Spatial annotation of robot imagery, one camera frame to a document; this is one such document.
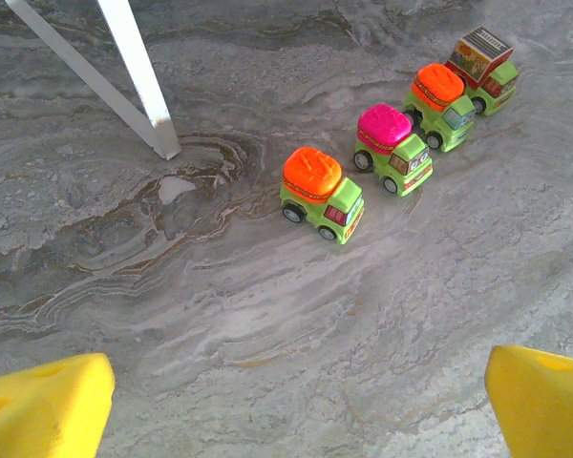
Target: orange toy truck roof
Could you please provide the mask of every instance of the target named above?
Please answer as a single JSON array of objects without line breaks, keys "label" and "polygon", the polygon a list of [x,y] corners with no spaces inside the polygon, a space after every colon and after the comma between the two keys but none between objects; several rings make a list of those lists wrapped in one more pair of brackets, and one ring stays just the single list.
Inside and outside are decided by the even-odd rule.
[{"label": "orange toy truck roof", "polygon": [[309,146],[295,150],[283,171],[284,185],[312,203],[326,202],[341,178],[342,168],[337,160]]},{"label": "orange toy truck roof", "polygon": [[429,108],[442,112],[463,95],[465,85],[443,64],[429,64],[418,71],[412,91]]}]

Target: toy truck window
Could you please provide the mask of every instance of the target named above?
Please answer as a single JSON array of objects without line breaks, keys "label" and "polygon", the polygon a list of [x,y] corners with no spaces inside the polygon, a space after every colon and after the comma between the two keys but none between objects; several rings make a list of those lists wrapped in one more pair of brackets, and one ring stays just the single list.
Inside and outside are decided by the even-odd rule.
[{"label": "toy truck window", "polygon": [[345,226],[348,215],[337,208],[328,205],[327,210],[325,210],[325,217],[329,218],[333,222],[337,222],[340,226]]},{"label": "toy truck window", "polygon": [[475,110],[472,110],[468,114],[464,114],[461,116],[456,112],[454,108],[448,109],[446,113],[443,114],[443,120],[455,131],[460,129],[462,126],[470,122],[474,115],[476,114]]},{"label": "toy truck window", "polygon": [[391,155],[391,160],[389,161],[389,164],[391,164],[393,168],[396,169],[396,171],[399,172],[401,175],[408,174],[408,163],[398,155],[395,154]]},{"label": "toy truck window", "polygon": [[500,84],[490,76],[486,78],[486,81],[484,81],[482,88],[493,98],[497,98],[500,95]]}]

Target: toy truck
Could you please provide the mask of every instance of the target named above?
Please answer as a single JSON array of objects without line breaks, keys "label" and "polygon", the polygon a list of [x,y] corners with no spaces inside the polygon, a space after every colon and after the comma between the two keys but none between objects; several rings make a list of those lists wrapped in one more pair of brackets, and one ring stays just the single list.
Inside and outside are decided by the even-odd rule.
[{"label": "toy truck", "polygon": [[425,132],[430,148],[447,153],[471,132],[476,109],[464,90],[462,80],[443,64],[418,71],[403,113]]},{"label": "toy truck", "polygon": [[340,164],[308,146],[286,160],[280,199],[286,219],[307,219],[323,238],[340,244],[354,232],[365,206],[361,188],[342,179]]},{"label": "toy truck", "polygon": [[496,113],[514,94],[519,73],[507,60],[513,51],[483,27],[456,43],[446,67],[462,78],[479,115]]},{"label": "toy truck", "polygon": [[412,133],[412,122],[396,108],[378,104],[359,117],[354,165],[374,171],[384,187],[406,196],[433,172],[429,147]]}]

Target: toy truck wheel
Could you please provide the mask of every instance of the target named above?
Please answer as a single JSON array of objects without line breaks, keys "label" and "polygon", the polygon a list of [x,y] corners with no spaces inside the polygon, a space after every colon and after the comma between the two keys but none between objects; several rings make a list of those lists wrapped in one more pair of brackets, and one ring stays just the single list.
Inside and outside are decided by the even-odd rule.
[{"label": "toy truck wheel", "polygon": [[288,203],[283,207],[283,215],[291,222],[302,222],[306,215],[297,205]]},{"label": "toy truck wheel", "polygon": [[486,110],[486,102],[484,102],[483,98],[474,97],[471,99],[471,101],[474,104],[474,107],[476,107],[476,113],[478,115],[481,115],[482,113],[484,113],[484,111]]},{"label": "toy truck wheel", "polygon": [[403,112],[403,114],[407,116],[408,119],[410,119],[412,126],[416,127],[420,124],[421,116],[417,110],[406,110],[405,112]]},{"label": "toy truck wheel", "polygon": [[397,183],[395,183],[391,178],[384,178],[384,187],[391,194],[395,194],[397,192]]},{"label": "toy truck wheel", "polygon": [[427,145],[432,150],[438,150],[443,145],[443,138],[437,132],[431,132],[427,135]]},{"label": "toy truck wheel", "polygon": [[331,229],[329,229],[327,226],[319,227],[318,232],[323,239],[335,240],[335,238],[337,237],[335,235],[335,233]]},{"label": "toy truck wheel", "polygon": [[367,151],[357,151],[354,153],[354,157],[352,159],[356,168],[361,172],[371,172],[371,170],[373,170],[373,159]]}]

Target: pink toy truck roof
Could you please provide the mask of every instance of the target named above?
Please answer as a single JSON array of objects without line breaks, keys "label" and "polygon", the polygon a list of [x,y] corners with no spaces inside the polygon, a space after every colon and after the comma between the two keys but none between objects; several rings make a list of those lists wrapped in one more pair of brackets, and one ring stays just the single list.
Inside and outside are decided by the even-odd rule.
[{"label": "pink toy truck roof", "polygon": [[389,155],[411,131],[408,117],[396,108],[380,103],[361,114],[357,135],[370,148]]}]

